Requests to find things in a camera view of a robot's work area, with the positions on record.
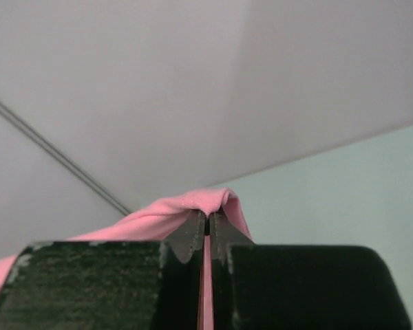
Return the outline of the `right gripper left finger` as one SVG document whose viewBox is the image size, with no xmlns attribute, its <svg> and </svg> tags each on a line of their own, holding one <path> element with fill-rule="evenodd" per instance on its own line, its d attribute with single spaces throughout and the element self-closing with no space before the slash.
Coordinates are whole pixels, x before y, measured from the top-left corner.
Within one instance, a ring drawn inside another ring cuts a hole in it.
<svg viewBox="0 0 413 330">
<path fill-rule="evenodd" d="M 0 329 L 197 329 L 199 210 L 161 241 L 27 246 L 0 290 Z"/>
</svg>

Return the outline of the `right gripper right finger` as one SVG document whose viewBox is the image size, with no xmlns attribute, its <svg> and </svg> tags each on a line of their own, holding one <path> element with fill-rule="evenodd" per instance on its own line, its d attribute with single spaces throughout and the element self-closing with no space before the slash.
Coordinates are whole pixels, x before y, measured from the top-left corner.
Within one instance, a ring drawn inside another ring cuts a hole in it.
<svg viewBox="0 0 413 330">
<path fill-rule="evenodd" d="M 257 245 L 209 217 L 216 329 L 411 329 L 385 261 L 358 245 Z"/>
</svg>

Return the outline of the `pink t shirt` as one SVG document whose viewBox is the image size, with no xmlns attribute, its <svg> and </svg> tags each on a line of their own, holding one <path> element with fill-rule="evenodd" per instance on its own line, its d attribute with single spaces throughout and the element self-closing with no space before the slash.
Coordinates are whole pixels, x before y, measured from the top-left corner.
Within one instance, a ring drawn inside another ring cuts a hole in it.
<svg viewBox="0 0 413 330">
<path fill-rule="evenodd" d="M 240 200 L 230 188 L 200 189 L 176 197 L 165 197 L 129 214 L 112 226 L 66 241 L 159 241 L 184 223 L 190 210 L 201 210 L 209 216 L 221 207 L 228 220 L 252 242 Z M 0 259 L 0 289 L 16 257 L 17 254 Z M 213 325 L 211 264 L 205 265 L 203 270 L 200 329 L 218 329 Z"/>
</svg>

